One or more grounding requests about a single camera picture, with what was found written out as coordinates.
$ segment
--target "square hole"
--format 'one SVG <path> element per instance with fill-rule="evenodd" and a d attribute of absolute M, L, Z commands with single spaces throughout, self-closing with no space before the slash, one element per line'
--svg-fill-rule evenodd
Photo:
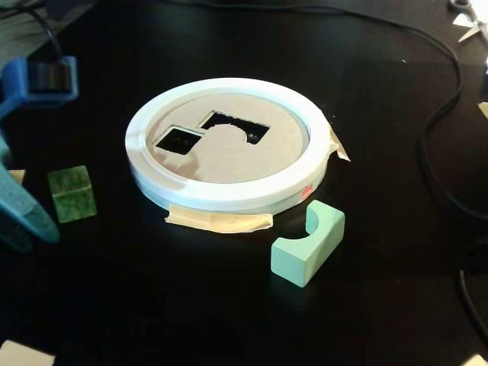
<path fill-rule="evenodd" d="M 172 153 L 186 155 L 199 139 L 201 136 L 195 133 L 172 128 L 156 146 Z"/>

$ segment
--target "scissors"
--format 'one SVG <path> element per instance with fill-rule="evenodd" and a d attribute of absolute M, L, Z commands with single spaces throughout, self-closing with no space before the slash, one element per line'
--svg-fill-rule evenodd
<path fill-rule="evenodd" d="M 476 12 L 473 9 L 471 1 L 449 0 L 449 4 L 455 11 L 466 14 L 469 19 L 474 23 L 474 26 L 468 32 L 466 32 L 466 34 L 461 37 L 458 42 L 463 42 L 464 40 L 467 40 L 478 32 L 481 32 L 483 38 L 486 41 L 486 44 L 488 44 L 488 24 L 478 18 Z"/>

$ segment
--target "blue clamp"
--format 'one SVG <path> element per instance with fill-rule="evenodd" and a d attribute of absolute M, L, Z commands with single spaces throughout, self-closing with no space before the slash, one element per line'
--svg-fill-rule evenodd
<path fill-rule="evenodd" d="M 16 57 L 2 70 L 0 120 L 18 108 L 56 108 L 79 95 L 76 58 L 54 63 L 29 63 Z M 0 131 L 0 239 L 19 252 L 28 252 L 25 231 L 46 242 L 59 241 L 59 230 L 48 213 L 8 173 L 10 149 Z"/>

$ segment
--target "cutout hole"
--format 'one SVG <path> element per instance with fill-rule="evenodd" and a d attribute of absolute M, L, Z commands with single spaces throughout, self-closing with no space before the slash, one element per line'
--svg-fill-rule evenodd
<path fill-rule="evenodd" d="M 232 124 L 233 126 L 240 128 L 246 133 L 247 142 L 252 145 L 258 143 L 269 130 L 269 127 L 263 124 L 256 124 L 250 120 L 240 120 L 239 118 L 226 116 L 225 114 L 216 111 L 213 111 L 210 118 L 205 121 L 201 128 L 208 130 L 218 124 Z"/>
<path fill-rule="evenodd" d="M 172 153 L 186 155 L 200 138 L 201 136 L 194 133 L 172 128 L 156 146 Z"/>

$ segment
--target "light blue object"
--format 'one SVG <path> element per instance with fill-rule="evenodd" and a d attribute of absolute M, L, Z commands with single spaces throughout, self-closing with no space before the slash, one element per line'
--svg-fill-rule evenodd
<path fill-rule="evenodd" d="M 0 101 L 0 120 L 17 108 L 56 108 L 68 101 L 74 101 L 79 95 L 76 58 L 64 56 L 61 63 L 69 67 L 71 89 L 59 92 L 32 92 L 29 89 L 28 62 L 25 57 L 15 57 L 7 63 L 0 77 L 4 101 Z"/>
<path fill-rule="evenodd" d="M 344 213 L 312 201 L 307 207 L 303 239 L 277 238 L 271 246 L 271 271 L 305 287 L 344 236 Z"/>
<path fill-rule="evenodd" d="M 63 91 L 32 91 L 29 62 L 16 57 L 0 73 L 0 120 L 18 108 L 56 108 L 78 97 L 76 59 L 58 61 L 68 67 L 70 88 Z M 48 213 L 8 173 L 10 149 L 0 130 L 0 242 L 19 252 L 29 252 L 30 233 L 46 242 L 59 241 L 59 231 Z"/>

